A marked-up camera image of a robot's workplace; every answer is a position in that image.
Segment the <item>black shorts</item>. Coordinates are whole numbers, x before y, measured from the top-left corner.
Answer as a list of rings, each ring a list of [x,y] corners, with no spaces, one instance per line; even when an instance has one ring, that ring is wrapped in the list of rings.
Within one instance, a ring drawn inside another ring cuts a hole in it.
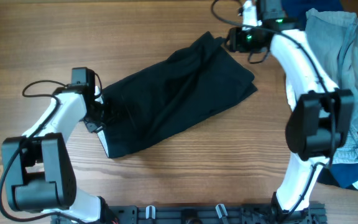
[[[102,90],[110,110],[103,149],[115,159],[238,105],[257,91],[254,75],[205,32],[189,47]]]

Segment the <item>blue garment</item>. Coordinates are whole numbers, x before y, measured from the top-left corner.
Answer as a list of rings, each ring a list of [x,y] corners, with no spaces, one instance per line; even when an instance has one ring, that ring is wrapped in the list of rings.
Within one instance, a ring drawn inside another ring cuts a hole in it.
[[[358,189],[358,16],[340,1],[283,1],[289,17],[305,28],[309,45],[329,77],[354,95],[346,143],[336,150],[332,167],[318,177],[322,184]]]

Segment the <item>light blue denim jeans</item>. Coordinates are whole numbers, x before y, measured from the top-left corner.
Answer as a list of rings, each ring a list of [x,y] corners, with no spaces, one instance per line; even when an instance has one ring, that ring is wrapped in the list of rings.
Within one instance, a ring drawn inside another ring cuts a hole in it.
[[[358,16],[353,12],[310,9],[306,12],[308,43],[325,72],[354,95],[346,143],[336,150],[335,164],[358,163]]]

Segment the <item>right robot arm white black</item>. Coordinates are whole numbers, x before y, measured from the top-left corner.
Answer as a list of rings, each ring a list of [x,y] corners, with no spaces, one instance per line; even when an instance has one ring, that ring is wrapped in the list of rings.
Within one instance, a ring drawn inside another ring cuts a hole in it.
[[[273,55],[292,85],[295,104],[285,127],[291,154],[272,206],[279,221],[300,219],[310,211],[310,194],[319,173],[330,168],[336,149],[346,142],[354,96],[328,77],[305,31],[285,15],[280,2],[240,1],[239,5],[242,22],[230,23],[227,49]]]

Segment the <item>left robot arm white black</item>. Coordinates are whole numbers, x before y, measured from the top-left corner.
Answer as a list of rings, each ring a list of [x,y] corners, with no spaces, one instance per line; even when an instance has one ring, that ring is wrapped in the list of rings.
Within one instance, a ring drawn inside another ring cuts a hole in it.
[[[77,187],[66,143],[93,105],[103,101],[98,87],[57,88],[51,104],[23,135],[1,146],[0,212],[14,222],[49,216],[73,223],[119,223],[105,199]]]

